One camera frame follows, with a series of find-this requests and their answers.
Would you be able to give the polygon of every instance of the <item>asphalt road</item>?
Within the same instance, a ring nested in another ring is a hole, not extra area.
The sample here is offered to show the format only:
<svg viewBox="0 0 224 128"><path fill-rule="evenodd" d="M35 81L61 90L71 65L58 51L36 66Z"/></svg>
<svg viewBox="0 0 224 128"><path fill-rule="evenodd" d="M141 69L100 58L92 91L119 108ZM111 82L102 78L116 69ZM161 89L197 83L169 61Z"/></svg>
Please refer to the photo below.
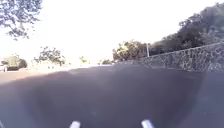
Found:
<svg viewBox="0 0 224 128"><path fill-rule="evenodd" d="M224 74L115 65L0 86L5 128L223 128Z"/></svg>

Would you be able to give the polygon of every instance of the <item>green tree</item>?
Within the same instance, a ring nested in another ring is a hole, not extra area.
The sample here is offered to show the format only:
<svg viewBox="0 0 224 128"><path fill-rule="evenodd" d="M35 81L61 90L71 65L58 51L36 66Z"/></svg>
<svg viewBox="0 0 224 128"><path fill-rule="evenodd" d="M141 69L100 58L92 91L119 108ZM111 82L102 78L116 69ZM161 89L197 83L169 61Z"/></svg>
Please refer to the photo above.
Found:
<svg viewBox="0 0 224 128"><path fill-rule="evenodd" d="M35 58L36 62L50 61L54 64L65 64L65 57L61 54L61 51L54 47L41 47L42 52L40 52L39 58Z"/></svg>
<svg viewBox="0 0 224 128"><path fill-rule="evenodd" d="M113 49L113 59L117 61L138 59L146 55L146 44L134 40L124 41L122 44L119 44L117 49Z"/></svg>
<svg viewBox="0 0 224 128"><path fill-rule="evenodd" d="M19 61L20 61L20 62L19 62L19 68L27 68L28 63L27 63L26 60L24 60L24 59L20 59Z"/></svg>
<svg viewBox="0 0 224 128"><path fill-rule="evenodd" d="M179 23L180 29L155 42L150 55L173 52L224 41L224 4L207 7Z"/></svg>
<svg viewBox="0 0 224 128"><path fill-rule="evenodd" d="M84 56L79 57L79 59L82 61L82 63L88 62L88 60Z"/></svg>
<svg viewBox="0 0 224 128"><path fill-rule="evenodd" d="M1 0L0 27L5 27L7 34L29 38L27 32L38 21L42 0Z"/></svg>

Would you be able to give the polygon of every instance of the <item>vegetation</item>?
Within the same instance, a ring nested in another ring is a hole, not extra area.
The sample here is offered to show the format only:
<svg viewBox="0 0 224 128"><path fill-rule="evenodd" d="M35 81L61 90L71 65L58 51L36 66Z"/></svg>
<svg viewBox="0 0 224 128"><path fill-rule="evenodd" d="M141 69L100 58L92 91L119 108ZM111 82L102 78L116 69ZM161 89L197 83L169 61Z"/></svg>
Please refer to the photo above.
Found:
<svg viewBox="0 0 224 128"><path fill-rule="evenodd" d="M146 56L146 44L139 41L125 41L119 44L118 49L113 49L113 59L117 61L125 61L137 59Z"/></svg>
<svg viewBox="0 0 224 128"><path fill-rule="evenodd" d="M1 0L0 27L7 29L7 34L17 39L29 38L27 32L38 21L42 0Z"/></svg>
<svg viewBox="0 0 224 128"><path fill-rule="evenodd" d="M164 37L149 46L149 55L157 55L224 41L224 3L207 7L179 23L177 33ZM117 61L146 57L146 44L125 41L113 50Z"/></svg>
<svg viewBox="0 0 224 128"><path fill-rule="evenodd" d="M19 61L20 61L19 68L27 68L28 64L27 64L26 60L20 59Z"/></svg>
<svg viewBox="0 0 224 128"><path fill-rule="evenodd" d="M177 33L156 42L151 55L224 41L224 4L207 7L179 23Z"/></svg>
<svg viewBox="0 0 224 128"><path fill-rule="evenodd" d="M61 51L56 48L51 48L48 46L41 47L42 51L38 58L34 58L36 62L49 61L53 64L59 64L62 66L65 64L65 57L61 54Z"/></svg>
<svg viewBox="0 0 224 128"><path fill-rule="evenodd" d="M82 61L82 63L88 62L88 60L84 56L79 57L79 59Z"/></svg>

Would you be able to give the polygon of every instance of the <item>bright sky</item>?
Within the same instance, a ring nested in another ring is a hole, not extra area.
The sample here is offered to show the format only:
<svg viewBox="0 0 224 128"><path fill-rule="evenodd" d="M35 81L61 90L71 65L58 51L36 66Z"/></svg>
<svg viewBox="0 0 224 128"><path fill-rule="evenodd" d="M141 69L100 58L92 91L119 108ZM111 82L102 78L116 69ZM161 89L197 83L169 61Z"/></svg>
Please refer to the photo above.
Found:
<svg viewBox="0 0 224 128"><path fill-rule="evenodd" d="M67 58L111 57L125 40L153 43L176 32L178 23L222 0L44 0L41 22L29 40L0 31L1 55L33 58L40 46L55 46Z"/></svg>

